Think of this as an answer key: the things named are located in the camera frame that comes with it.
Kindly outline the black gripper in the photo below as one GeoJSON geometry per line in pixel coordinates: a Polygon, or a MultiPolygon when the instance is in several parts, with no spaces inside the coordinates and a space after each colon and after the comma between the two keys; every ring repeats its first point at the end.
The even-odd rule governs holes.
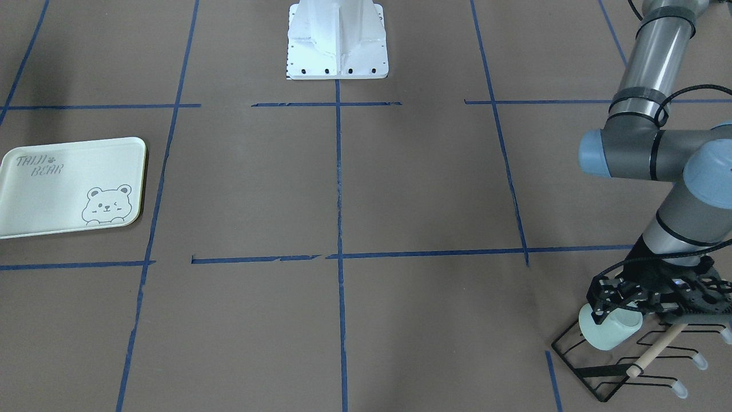
{"type": "Polygon", "coordinates": [[[673,324],[730,323],[730,281],[722,279],[711,256],[695,266],[664,260],[628,260],[593,278],[587,292],[591,322],[611,315],[657,315],[673,324]]]}

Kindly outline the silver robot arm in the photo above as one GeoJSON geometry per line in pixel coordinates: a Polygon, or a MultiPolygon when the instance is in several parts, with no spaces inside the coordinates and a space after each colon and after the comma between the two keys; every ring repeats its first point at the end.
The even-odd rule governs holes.
{"type": "Polygon", "coordinates": [[[620,273],[604,270],[588,289],[591,325],[612,315],[657,314],[668,323],[730,320],[730,282],[712,251],[730,245],[730,123],[669,130],[670,103],[685,51],[707,1],[645,1],[635,45],[606,125],[583,136],[587,174],[664,181],[673,187],[620,273]]]}

